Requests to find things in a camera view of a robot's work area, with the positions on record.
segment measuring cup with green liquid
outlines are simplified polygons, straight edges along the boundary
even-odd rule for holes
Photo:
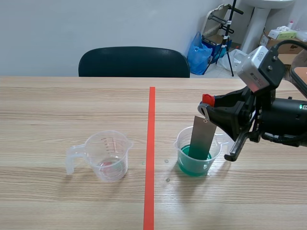
[[[224,151],[227,153],[233,146],[233,140],[225,133],[215,133],[209,154],[206,160],[197,160],[189,157],[189,147],[193,127],[183,129],[177,137],[174,145],[177,149],[177,161],[180,169],[190,176],[207,175],[214,160]]]

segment empty measuring cup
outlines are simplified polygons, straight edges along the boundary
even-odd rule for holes
[[[73,159],[83,157],[95,174],[103,181],[113,182],[122,178],[128,170],[128,151],[132,142],[116,131],[96,133],[88,140],[67,150],[66,172],[74,171]]]
[[[223,134],[214,134],[213,141],[206,160],[197,160],[189,157],[189,145],[191,141],[193,127],[183,129],[177,137],[174,145],[177,149],[177,161],[180,169],[190,176],[207,175],[212,163],[216,157],[225,150],[230,151],[233,146],[233,140],[224,132]]]

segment black chair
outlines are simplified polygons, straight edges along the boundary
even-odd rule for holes
[[[152,47],[107,47],[88,51],[79,77],[189,78],[187,59],[179,52]]]

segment wooden table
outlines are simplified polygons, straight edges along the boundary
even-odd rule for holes
[[[176,166],[173,147],[203,93],[244,87],[227,79],[0,78],[0,229],[142,230],[149,87],[156,87],[156,230],[307,229],[307,149],[247,142],[205,178]],[[278,97],[304,99],[288,82]],[[117,130],[134,141],[127,175],[104,183],[66,149]]]

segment sink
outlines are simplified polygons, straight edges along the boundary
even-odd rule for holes
[[[255,7],[241,47],[244,53],[249,54],[258,46],[270,10],[288,7],[295,0],[243,0],[243,2]]]
[[[257,8],[281,9],[292,4],[294,0],[244,0],[244,3]]]

